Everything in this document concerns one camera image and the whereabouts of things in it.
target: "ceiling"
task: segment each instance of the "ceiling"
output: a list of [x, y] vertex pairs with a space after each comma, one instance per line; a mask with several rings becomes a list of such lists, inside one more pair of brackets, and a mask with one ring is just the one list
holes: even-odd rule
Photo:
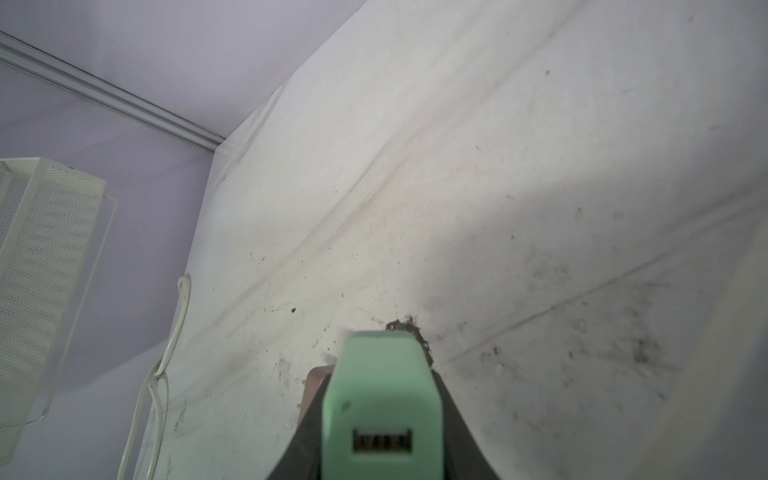
[[222, 135], [365, 0], [3, 0], [0, 31]]

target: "wire rack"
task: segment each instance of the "wire rack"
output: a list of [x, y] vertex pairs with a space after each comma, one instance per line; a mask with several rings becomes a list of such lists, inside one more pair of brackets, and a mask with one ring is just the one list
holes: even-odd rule
[[48, 159], [0, 159], [0, 465], [51, 361], [105, 187]]

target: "green plastic housing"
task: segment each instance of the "green plastic housing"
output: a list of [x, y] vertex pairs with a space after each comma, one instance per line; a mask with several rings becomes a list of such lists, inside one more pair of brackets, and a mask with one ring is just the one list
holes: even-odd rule
[[323, 399], [323, 480], [438, 480], [442, 433], [442, 400], [410, 333], [347, 340]]

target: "dark spot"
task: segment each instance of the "dark spot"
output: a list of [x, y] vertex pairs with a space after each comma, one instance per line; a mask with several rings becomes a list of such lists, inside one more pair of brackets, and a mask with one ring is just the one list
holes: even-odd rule
[[644, 365], [650, 362], [649, 353], [659, 350], [659, 344], [651, 339], [633, 339], [633, 341], [634, 348], [632, 358], [634, 359], [635, 363]]

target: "wall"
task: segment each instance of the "wall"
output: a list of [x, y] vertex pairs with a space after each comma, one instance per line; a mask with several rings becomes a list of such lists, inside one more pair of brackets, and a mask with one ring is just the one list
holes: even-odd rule
[[0, 31], [226, 137], [364, 0], [8, 0]]
[[0, 68], [0, 85], [0, 157], [50, 157], [104, 178], [120, 204], [60, 394], [0, 478], [110, 478], [170, 332], [210, 155], [14, 71]]

